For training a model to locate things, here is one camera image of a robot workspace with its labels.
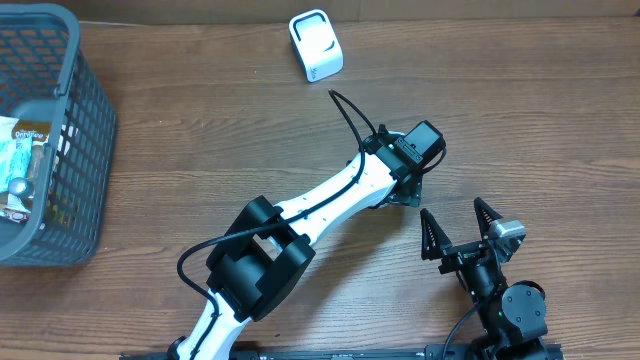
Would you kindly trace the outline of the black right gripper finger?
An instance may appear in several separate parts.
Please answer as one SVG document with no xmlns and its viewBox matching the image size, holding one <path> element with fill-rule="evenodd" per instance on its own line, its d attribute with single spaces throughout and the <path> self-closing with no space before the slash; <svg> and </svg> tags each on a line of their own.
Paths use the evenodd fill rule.
<svg viewBox="0 0 640 360">
<path fill-rule="evenodd" d="M 421 258 L 436 260 L 446 255 L 452 243 L 434 216 L 426 209 L 420 211 Z"/>
<path fill-rule="evenodd" d="M 503 216 L 496 212 L 491 206 L 489 206 L 481 197 L 474 199 L 474 210 L 479 226 L 480 235 L 483 239 L 487 239 L 489 236 L 489 229 L 491 224 L 498 219 L 502 219 Z"/>
</svg>

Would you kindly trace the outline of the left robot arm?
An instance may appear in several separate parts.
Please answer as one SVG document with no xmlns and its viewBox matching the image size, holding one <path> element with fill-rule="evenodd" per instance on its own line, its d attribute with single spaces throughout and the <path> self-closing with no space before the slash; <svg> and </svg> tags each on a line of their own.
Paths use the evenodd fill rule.
<svg viewBox="0 0 640 360">
<path fill-rule="evenodd" d="M 443 134 L 427 121 L 409 133 L 385 127 L 367 137 L 339 173 L 290 200 L 259 196 L 212 241 L 210 271 L 201 293 L 207 302 L 190 335 L 174 341 L 169 359 L 227 359 L 250 322 L 291 293 L 315 255 L 315 244 L 364 209 L 416 207 L 422 177 L 444 157 Z"/>
</svg>

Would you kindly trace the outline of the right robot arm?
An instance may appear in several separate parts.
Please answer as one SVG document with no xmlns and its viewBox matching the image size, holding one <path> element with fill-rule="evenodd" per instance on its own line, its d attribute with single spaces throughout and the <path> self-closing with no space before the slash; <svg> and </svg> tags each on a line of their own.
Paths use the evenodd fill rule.
<svg viewBox="0 0 640 360">
<path fill-rule="evenodd" d="M 421 258 L 439 260 L 441 274 L 453 273 L 473 307 L 454 325 L 440 356 L 443 359 L 550 359 L 543 337 L 546 293 L 536 282 L 507 282 L 502 266 L 509 262 L 526 237 L 517 218 L 505 218 L 482 198 L 474 200 L 480 239 L 455 246 L 427 209 L 420 211 Z M 484 334 L 462 351 L 452 342 L 462 325 L 478 316 Z"/>
</svg>

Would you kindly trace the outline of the yellow bottle with silver cap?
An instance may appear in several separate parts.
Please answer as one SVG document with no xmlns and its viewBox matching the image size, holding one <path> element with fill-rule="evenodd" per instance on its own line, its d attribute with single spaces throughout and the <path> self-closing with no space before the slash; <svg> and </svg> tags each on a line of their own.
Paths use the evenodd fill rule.
<svg viewBox="0 0 640 360">
<path fill-rule="evenodd" d="M 34 194 L 34 185 L 23 177 L 13 178 L 8 185 L 8 192 L 20 199 L 28 199 Z"/>
</svg>

